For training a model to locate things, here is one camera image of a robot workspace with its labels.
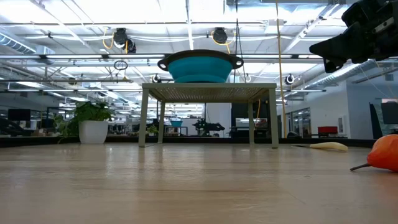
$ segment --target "blue bin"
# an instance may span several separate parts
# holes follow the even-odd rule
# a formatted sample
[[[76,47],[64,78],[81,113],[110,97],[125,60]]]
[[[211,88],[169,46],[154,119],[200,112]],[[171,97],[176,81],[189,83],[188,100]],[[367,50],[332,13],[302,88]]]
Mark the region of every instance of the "blue bin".
[[[175,83],[224,83],[242,65],[241,58],[215,50],[186,50],[158,62]]]
[[[182,121],[170,121],[173,127],[181,127]]]

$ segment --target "wooden floor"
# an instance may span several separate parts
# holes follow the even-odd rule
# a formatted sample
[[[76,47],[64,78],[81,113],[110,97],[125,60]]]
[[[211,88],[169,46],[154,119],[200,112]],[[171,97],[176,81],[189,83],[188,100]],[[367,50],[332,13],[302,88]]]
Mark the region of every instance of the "wooden floor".
[[[284,145],[0,149],[0,223],[398,223],[398,175]]]

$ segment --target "table leg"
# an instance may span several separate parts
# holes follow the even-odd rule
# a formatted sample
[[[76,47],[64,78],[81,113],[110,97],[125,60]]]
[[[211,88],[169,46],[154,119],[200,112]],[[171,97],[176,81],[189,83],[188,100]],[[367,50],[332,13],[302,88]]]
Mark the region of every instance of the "table leg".
[[[269,90],[269,111],[271,114],[272,148],[277,149],[279,145],[279,137],[278,137],[278,119],[276,115],[275,89]]]
[[[145,147],[145,138],[147,134],[147,112],[148,112],[149,89],[142,90],[141,103],[141,121],[139,123],[138,146]]]
[[[254,121],[253,121],[253,103],[248,103],[249,107],[249,142],[250,144],[254,144]]]
[[[160,107],[159,137],[157,139],[157,143],[163,143],[165,107],[166,102],[162,101],[162,106]]]

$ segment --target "orange object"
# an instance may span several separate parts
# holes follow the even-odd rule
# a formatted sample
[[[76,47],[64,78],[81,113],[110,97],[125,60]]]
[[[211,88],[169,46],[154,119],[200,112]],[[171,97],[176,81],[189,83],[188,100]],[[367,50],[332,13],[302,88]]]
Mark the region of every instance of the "orange object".
[[[379,138],[368,155],[368,163],[354,167],[351,171],[369,166],[398,172],[398,134]]]

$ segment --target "bowl handle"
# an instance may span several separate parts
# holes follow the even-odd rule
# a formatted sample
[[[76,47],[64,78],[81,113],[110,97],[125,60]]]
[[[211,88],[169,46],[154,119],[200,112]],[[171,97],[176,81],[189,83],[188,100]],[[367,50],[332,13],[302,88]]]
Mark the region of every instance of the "bowl handle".
[[[167,63],[167,58],[163,58],[162,60],[157,62],[157,66],[162,69],[163,71],[169,71],[169,65]]]
[[[243,59],[237,56],[232,56],[231,57],[232,61],[232,69],[238,69],[243,66]]]

